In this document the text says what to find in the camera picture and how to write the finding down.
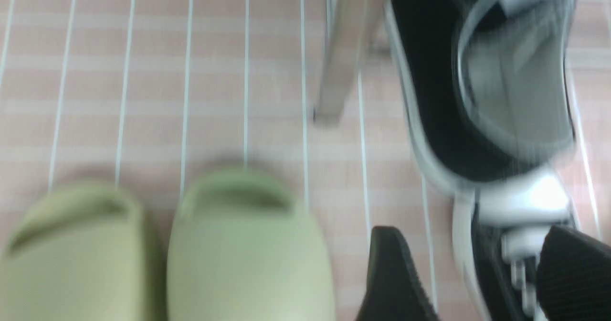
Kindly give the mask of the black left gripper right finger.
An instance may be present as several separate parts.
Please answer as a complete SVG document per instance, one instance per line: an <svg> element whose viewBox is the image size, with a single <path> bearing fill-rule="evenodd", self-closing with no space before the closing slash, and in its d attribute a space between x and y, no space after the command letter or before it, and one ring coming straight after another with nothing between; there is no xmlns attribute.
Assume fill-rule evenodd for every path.
<svg viewBox="0 0 611 321"><path fill-rule="evenodd" d="M537 301L549 321L611 319L611 247L567 226L544 238Z"/></svg>

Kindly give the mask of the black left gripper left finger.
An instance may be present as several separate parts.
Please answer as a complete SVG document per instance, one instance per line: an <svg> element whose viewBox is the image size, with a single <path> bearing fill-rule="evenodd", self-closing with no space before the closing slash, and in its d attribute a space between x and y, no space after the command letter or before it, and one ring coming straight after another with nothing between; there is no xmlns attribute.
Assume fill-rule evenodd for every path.
<svg viewBox="0 0 611 321"><path fill-rule="evenodd" d="M358 321L437 321L410 247L399 229L371 231L367 286Z"/></svg>

